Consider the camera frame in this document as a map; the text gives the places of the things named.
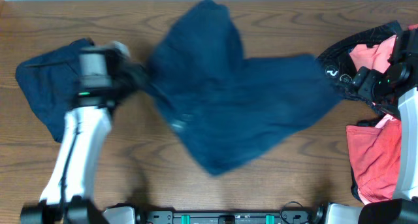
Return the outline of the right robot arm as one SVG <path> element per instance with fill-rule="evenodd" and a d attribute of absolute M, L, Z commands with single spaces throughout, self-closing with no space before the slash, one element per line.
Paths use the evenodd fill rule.
<path fill-rule="evenodd" d="M 400 169 L 393 197 L 353 211 L 350 223 L 417 223 L 417 68 L 407 63 L 385 73 L 361 67 L 353 79 L 357 93 L 402 123 Z"/>

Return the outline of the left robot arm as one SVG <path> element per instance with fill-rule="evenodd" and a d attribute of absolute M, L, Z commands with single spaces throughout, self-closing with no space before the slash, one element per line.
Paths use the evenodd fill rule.
<path fill-rule="evenodd" d="M 111 112 L 148 82 L 146 69 L 122 58 L 80 56 L 78 92 L 65 114 L 65 133 L 50 181 L 36 205 L 27 205 L 21 223 L 108 223 L 93 202 L 101 149 L 112 128 Z"/>

